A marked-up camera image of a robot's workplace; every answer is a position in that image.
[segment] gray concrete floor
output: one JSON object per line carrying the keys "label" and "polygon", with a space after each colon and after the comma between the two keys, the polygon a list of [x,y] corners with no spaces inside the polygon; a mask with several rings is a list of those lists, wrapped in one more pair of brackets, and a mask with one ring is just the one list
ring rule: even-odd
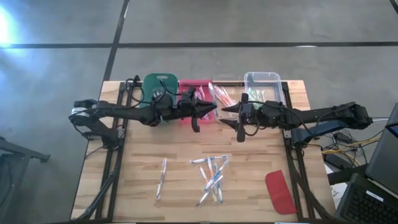
{"label": "gray concrete floor", "polygon": [[[2,0],[0,44],[111,43],[122,4]],[[397,20],[388,0],[133,0],[121,42],[397,41]],[[87,143],[67,117],[74,100],[98,97],[109,52],[0,49],[0,136],[51,154],[46,164],[31,162],[10,223],[69,219]],[[270,71],[304,80],[312,108],[356,101],[371,116],[389,116],[398,101],[396,58],[398,47],[119,49],[111,80]],[[383,125],[353,134],[364,139]]]}

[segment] pile of markers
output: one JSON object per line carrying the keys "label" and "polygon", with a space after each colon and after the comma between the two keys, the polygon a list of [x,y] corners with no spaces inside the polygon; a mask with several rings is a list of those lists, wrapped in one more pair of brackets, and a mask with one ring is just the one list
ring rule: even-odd
{"label": "pile of markers", "polygon": [[[218,168],[216,162],[223,161],[223,165]],[[202,178],[206,181],[206,184],[203,187],[203,196],[200,201],[196,204],[196,207],[199,207],[207,198],[207,196],[211,195],[213,200],[217,202],[217,195],[220,200],[220,203],[223,203],[223,193],[221,190],[221,180],[224,178],[223,170],[228,165],[228,156],[216,156],[216,157],[207,157],[204,159],[196,159],[190,160],[191,164],[196,164],[197,168],[200,171]],[[207,165],[210,171],[210,177],[207,178],[205,170],[202,168],[202,165]]]}

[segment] pink container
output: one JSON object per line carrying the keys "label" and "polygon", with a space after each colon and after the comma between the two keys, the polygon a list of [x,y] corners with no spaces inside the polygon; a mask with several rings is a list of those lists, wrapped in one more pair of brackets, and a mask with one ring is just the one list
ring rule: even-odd
{"label": "pink container", "polygon": [[[200,87],[202,87],[202,90],[205,94],[205,98],[202,98],[202,100],[213,102],[213,97],[211,96],[209,90],[209,82],[211,82],[211,80],[180,80],[178,82],[178,92],[181,93],[182,91],[187,91],[189,87],[192,86],[195,88],[196,92],[200,93]],[[198,119],[198,124],[212,123],[214,121],[215,115],[213,111],[208,113],[207,116],[208,119],[205,119],[205,117]],[[190,124],[191,118],[185,118],[181,122]]]}

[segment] wooden tabletop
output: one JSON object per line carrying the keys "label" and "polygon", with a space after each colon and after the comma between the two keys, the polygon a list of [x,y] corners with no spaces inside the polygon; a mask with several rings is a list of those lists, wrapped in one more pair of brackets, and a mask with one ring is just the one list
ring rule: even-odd
{"label": "wooden tabletop", "polygon": [[[287,82],[293,107],[309,110],[304,82]],[[119,82],[104,82],[100,99],[115,103],[118,89]],[[240,87],[229,87],[227,91],[232,97],[240,99]],[[111,126],[113,119],[101,120]],[[100,141],[90,142],[87,153],[100,146]],[[81,215],[98,193],[105,155],[105,150],[97,151],[85,161],[72,218]],[[229,166],[223,173],[222,181],[224,204],[208,197],[201,207],[195,208],[205,182],[189,160],[220,155],[229,156]],[[161,199],[156,200],[163,158],[168,160],[167,171]],[[335,206],[319,148],[306,148],[304,161],[312,192],[333,214]],[[206,164],[201,165],[209,175]],[[190,124],[181,121],[156,128],[129,121],[114,222],[297,221],[296,214],[279,215],[272,206],[264,179],[268,173],[277,170],[282,170],[292,194],[284,143],[278,129],[259,131],[254,137],[246,137],[244,143],[238,143],[234,130],[216,121],[201,124],[200,133],[194,133]],[[301,191],[300,198],[306,214]],[[109,197],[106,197],[105,211],[108,209],[107,199]]]}

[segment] computer monitor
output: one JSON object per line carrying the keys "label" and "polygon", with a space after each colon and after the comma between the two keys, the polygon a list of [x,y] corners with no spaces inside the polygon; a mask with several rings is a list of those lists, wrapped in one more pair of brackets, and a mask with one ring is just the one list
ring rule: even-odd
{"label": "computer monitor", "polygon": [[366,175],[386,189],[398,194],[398,103],[388,119]]}

